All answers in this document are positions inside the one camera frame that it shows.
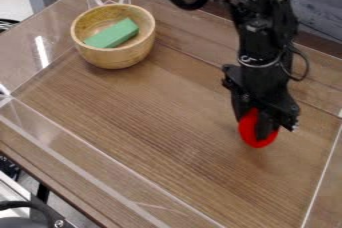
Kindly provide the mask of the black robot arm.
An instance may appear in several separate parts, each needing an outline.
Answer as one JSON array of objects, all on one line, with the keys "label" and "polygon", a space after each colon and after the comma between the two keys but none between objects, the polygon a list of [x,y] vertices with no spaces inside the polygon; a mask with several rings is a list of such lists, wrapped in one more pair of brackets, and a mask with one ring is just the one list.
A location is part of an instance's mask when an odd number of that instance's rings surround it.
[{"label": "black robot arm", "polygon": [[[208,0],[180,1],[182,8],[196,9]],[[299,106],[287,83],[293,75],[293,45],[298,20],[290,0],[220,0],[231,10],[239,35],[238,63],[222,66],[223,86],[242,140],[252,147],[272,143],[281,128],[298,124]]]}]

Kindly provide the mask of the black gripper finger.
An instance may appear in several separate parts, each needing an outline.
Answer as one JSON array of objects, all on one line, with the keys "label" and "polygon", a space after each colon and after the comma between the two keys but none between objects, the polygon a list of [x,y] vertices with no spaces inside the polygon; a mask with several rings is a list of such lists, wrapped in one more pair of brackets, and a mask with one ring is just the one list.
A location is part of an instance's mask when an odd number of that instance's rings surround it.
[{"label": "black gripper finger", "polygon": [[256,115],[256,140],[272,141],[279,132],[279,115],[277,112],[260,110]]},{"label": "black gripper finger", "polygon": [[248,93],[235,89],[231,91],[231,104],[232,104],[235,118],[236,120],[240,120],[240,118],[252,108],[252,104],[254,104],[252,96]]}]

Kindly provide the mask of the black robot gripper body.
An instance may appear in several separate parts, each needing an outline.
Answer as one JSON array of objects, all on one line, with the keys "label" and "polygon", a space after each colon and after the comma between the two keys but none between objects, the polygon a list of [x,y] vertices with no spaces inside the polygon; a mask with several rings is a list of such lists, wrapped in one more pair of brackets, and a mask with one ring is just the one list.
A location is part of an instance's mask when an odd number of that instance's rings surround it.
[{"label": "black robot gripper body", "polygon": [[293,131],[298,125],[299,105],[289,92],[293,58],[297,52],[291,38],[278,41],[267,25],[256,27],[248,22],[236,26],[239,33],[238,64],[222,66],[222,85],[252,96],[252,108],[277,112],[279,128]]}]

